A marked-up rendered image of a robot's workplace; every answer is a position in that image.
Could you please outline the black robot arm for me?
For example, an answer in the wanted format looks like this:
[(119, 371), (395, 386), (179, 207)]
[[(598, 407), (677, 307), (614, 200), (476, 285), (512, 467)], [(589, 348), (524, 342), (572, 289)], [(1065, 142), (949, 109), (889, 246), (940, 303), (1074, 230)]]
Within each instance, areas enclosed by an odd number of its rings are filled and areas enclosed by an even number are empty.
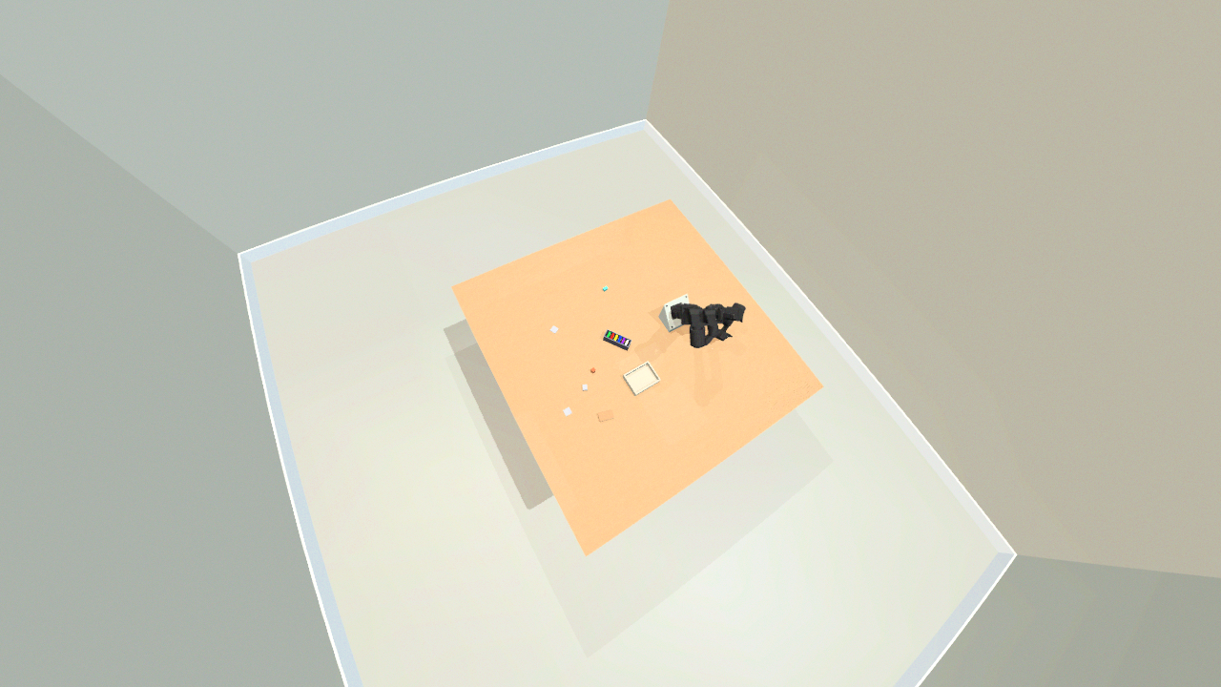
[[(718, 325), (724, 325), (724, 318), (741, 321), (744, 318), (742, 308), (724, 308), (720, 303), (709, 303), (706, 308), (698, 308), (696, 303), (679, 301), (672, 308), (672, 318), (681, 318), (681, 325), (690, 326), (691, 347), (707, 347), (709, 340), (718, 338)], [(707, 336), (705, 336), (707, 325)]]

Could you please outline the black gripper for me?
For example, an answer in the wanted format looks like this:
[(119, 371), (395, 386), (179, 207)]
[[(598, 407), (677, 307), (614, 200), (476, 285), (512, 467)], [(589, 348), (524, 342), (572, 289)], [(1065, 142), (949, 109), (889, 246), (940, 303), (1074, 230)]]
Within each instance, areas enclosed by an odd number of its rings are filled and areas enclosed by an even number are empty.
[[(737, 301), (735, 301), (733, 304), (733, 308), (742, 308), (742, 310), (746, 309), (746, 308), (744, 308), (744, 304), (737, 303)], [(726, 332), (726, 329), (729, 329), (729, 326), (733, 325), (733, 322), (734, 322), (733, 318), (724, 318), (724, 325), (720, 326), (720, 329), (718, 329), (718, 338), (717, 339), (725, 340), (726, 338), (733, 338), (733, 336), (730, 336), (729, 332)]]

